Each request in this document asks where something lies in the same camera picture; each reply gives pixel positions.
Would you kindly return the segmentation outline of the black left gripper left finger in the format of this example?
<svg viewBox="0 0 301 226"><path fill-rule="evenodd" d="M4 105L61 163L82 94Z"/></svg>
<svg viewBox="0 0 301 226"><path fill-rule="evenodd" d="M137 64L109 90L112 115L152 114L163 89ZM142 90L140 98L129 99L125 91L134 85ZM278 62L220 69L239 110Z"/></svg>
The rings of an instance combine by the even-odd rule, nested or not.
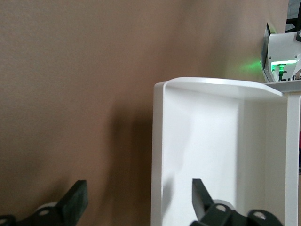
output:
<svg viewBox="0 0 301 226"><path fill-rule="evenodd" d="M13 215L1 215L2 226L75 226L88 205L87 181L78 180L54 205L38 209L17 221Z"/></svg>

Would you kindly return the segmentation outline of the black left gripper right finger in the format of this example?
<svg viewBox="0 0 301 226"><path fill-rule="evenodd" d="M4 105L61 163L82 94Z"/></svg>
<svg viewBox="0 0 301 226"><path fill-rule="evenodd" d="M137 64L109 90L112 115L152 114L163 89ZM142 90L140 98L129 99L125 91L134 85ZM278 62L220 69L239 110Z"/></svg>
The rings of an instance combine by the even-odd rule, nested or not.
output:
<svg viewBox="0 0 301 226"><path fill-rule="evenodd" d="M247 216L229 205L214 202L201 179L192 180L192 204L197 220L193 226L281 226L280 220L265 210L251 210Z"/></svg>

